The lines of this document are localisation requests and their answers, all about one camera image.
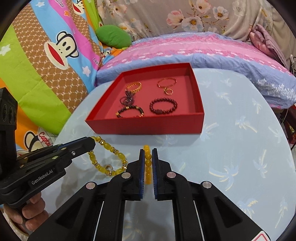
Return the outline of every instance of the light blue table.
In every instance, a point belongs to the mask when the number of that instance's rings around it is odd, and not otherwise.
[[[245,76],[215,69],[195,69],[194,73],[205,110],[201,135],[102,137],[129,161],[138,159],[143,145],[157,148],[159,158],[170,162],[173,171],[192,182],[211,181],[276,240],[296,206],[295,166],[283,130]],[[109,85],[97,87],[80,104],[56,144],[95,135],[84,120]],[[119,168],[120,161],[112,153],[98,145],[94,152],[102,165]],[[77,157],[67,174],[43,191],[46,210],[54,212],[89,181],[109,180],[87,154]],[[145,186],[141,202],[126,203],[123,240],[175,240],[171,202],[155,201],[153,185]]]

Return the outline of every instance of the folded pink blanket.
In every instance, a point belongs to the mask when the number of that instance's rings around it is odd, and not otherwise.
[[[284,54],[276,41],[260,24],[257,24],[255,28],[251,30],[249,38],[257,49],[278,61],[281,65],[286,67],[286,69],[289,69]]]

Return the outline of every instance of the red box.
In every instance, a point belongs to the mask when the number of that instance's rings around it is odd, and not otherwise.
[[[159,80],[168,77],[177,80],[177,83],[171,87],[174,93],[170,96],[157,86]],[[144,116],[136,117],[139,112],[132,109],[121,113],[124,118],[117,118],[116,112],[124,107],[119,99],[125,96],[126,85],[137,81],[141,82],[142,89],[134,95],[134,105],[143,109]],[[174,99],[178,107],[170,114],[156,115],[150,111],[149,105],[157,98]],[[155,109],[162,110],[172,107],[168,102],[154,105]],[[184,63],[153,66],[121,73],[85,121],[94,132],[100,134],[199,134],[202,131],[204,115],[193,70],[189,63]]]

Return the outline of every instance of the hand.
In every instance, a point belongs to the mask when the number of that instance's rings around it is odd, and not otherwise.
[[[48,212],[44,210],[45,202],[41,198],[41,193],[38,193],[30,199],[30,203],[22,209],[23,216],[28,219],[25,223],[29,231],[35,231],[46,219],[48,219]],[[4,204],[4,212],[16,224],[18,228],[25,232],[24,228],[20,225],[23,223],[21,215],[7,204]]]

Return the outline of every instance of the jewelry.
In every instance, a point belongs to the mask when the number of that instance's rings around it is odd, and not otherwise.
[[[133,83],[128,84],[126,86],[126,91],[129,90],[131,87],[136,86],[136,85],[138,85],[138,88],[130,90],[130,92],[133,93],[133,94],[139,92],[141,90],[141,88],[142,88],[142,84],[140,82],[133,82]]]
[[[145,179],[144,183],[145,184],[151,184],[152,183],[152,161],[151,161],[151,154],[150,154],[150,147],[148,145],[144,146],[144,151],[145,151]]]
[[[135,102],[135,100],[134,100],[134,98],[133,98],[133,95],[134,95],[134,93],[132,93],[131,91],[127,91],[127,90],[126,90],[126,96],[121,97],[121,98],[119,99],[120,103],[121,103],[122,105],[125,105],[125,106],[130,106],[130,105],[132,105],[132,104]]]
[[[169,109],[169,110],[160,110],[160,109],[154,109],[153,108],[153,105],[157,102],[170,102],[172,103],[174,106],[173,108]],[[178,107],[178,104],[175,100],[173,99],[169,99],[169,98],[158,98],[158,99],[155,99],[153,100],[151,103],[150,103],[150,111],[154,114],[157,114],[157,115],[165,115],[165,114],[169,114],[169,113],[172,113],[173,111],[175,111]]]
[[[111,146],[109,143],[105,142],[101,137],[92,137],[96,142],[100,143],[106,150],[111,151],[114,153],[114,155],[118,156],[122,162],[121,168],[118,168],[116,171],[113,170],[113,167],[111,165],[106,165],[106,167],[102,167],[96,160],[96,156],[94,154],[94,151],[88,152],[89,158],[91,160],[91,163],[96,167],[96,169],[107,176],[113,177],[118,174],[121,174],[126,171],[126,167],[128,165],[128,161],[126,160],[126,157],[123,153],[119,152],[119,150],[116,150],[113,146]]]
[[[171,85],[168,85],[168,86],[161,86],[159,85],[160,82],[164,81],[164,80],[173,80],[175,81],[173,84]],[[169,87],[173,87],[175,84],[177,83],[177,80],[175,78],[163,78],[161,79],[160,81],[157,82],[157,86],[159,88],[163,88],[164,92],[167,94],[167,95],[172,95],[174,92],[172,89],[170,89]]]
[[[138,117],[142,117],[144,116],[144,111],[141,107],[138,107],[136,105],[130,105],[130,106],[125,106],[123,107],[121,110],[119,110],[116,115],[118,118],[122,118],[122,116],[120,115],[122,112],[126,111],[126,110],[129,110],[129,109],[136,109],[140,112],[141,115],[138,115]]]

